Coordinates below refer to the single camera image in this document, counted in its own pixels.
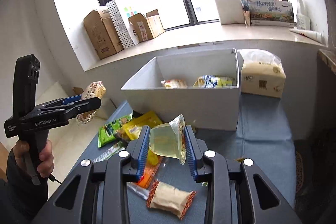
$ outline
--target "person's arm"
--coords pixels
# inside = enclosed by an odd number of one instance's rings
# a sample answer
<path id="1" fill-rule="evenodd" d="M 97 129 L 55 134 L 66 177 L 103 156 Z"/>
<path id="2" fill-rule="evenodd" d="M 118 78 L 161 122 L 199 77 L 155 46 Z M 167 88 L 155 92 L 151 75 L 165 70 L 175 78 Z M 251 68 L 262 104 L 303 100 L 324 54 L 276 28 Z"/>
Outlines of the person's arm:
<path id="1" fill-rule="evenodd" d="M 11 206 L 25 218 L 32 220 L 48 199 L 48 176 L 54 168 L 52 144 L 48 140 L 39 157 L 42 163 L 37 167 L 41 174 L 41 185 L 35 186 L 31 177 L 25 172 L 23 154 L 28 152 L 29 145 L 18 141 L 11 150 L 7 161 L 7 179 L 5 185 L 7 198 Z"/>

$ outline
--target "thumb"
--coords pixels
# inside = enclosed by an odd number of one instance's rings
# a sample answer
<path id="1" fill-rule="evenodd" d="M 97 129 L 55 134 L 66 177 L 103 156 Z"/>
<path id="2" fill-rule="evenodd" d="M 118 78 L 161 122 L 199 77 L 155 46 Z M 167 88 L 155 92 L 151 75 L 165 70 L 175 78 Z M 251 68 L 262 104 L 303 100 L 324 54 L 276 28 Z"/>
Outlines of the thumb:
<path id="1" fill-rule="evenodd" d="M 16 145 L 13 147 L 13 153 L 15 157 L 16 164 L 22 169 L 26 170 L 26 165 L 24 162 L 24 154 L 29 151 L 29 144 L 25 141 L 17 141 Z"/>

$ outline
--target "hand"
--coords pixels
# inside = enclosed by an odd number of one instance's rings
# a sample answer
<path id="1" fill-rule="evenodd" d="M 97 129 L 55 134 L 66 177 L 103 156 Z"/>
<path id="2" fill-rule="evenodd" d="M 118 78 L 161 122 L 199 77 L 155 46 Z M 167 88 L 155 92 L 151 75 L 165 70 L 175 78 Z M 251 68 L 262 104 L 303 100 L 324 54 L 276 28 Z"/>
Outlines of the hand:
<path id="1" fill-rule="evenodd" d="M 13 147 L 13 153 L 15 156 L 16 164 L 23 171 L 26 171 L 26 165 L 24 162 L 24 153 L 29 151 L 29 144 L 24 141 L 17 141 Z M 40 152 L 39 158 L 42 161 L 37 167 L 37 171 L 41 177 L 47 178 L 54 170 L 54 156 L 52 155 L 53 144 L 50 140 L 47 140 L 45 148 Z"/>

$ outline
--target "white storage bin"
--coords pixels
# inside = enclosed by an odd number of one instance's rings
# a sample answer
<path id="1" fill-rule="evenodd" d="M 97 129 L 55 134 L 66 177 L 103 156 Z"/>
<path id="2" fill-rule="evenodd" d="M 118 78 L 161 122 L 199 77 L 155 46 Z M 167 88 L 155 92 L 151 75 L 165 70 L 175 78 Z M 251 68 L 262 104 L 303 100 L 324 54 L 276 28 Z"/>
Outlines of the white storage bin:
<path id="1" fill-rule="evenodd" d="M 232 86 L 218 89 L 193 87 L 202 75 L 229 76 Z M 166 89 L 162 80 L 184 79 L 189 87 Z M 235 48 L 205 50 L 154 57 L 121 88 L 133 110 L 153 110 L 163 122 L 179 114 L 198 128 L 236 130 L 239 68 Z"/>

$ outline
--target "blue tablecloth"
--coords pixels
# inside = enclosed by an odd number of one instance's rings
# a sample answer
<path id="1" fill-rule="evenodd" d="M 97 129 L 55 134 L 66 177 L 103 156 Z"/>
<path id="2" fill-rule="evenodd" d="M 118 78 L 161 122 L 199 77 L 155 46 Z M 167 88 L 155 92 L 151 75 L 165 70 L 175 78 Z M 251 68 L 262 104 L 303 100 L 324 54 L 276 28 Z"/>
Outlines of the blue tablecloth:
<path id="1" fill-rule="evenodd" d="M 234 160 L 241 157 L 253 159 L 279 189 L 289 204 L 294 207 L 296 186 L 295 150 L 292 133 L 281 106 L 281 101 L 276 98 L 242 94 L 239 104 L 236 131 L 199 129 L 196 137 L 203 139 L 209 149 L 222 154 L 227 159 Z M 131 111 L 130 105 L 124 102 L 109 118 L 109 121 L 113 121 Z M 83 159 L 92 160 L 97 158 L 111 147 L 111 144 L 108 144 L 102 148 L 97 148 L 97 144 L 98 135 L 93 138 L 76 165 Z M 154 209 L 148 210 L 146 202 L 128 190 L 131 224 L 201 224 L 204 222 L 207 190 L 199 183 L 193 181 L 187 164 L 180 165 L 178 160 L 169 159 L 164 167 L 160 167 L 157 178 L 184 191 L 196 190 L 197 194 L 192 206 L 184 219 L 180 221 L 171 213 Z M 236 203 L 235 198 L 231 198 L 235 223 Z"/>

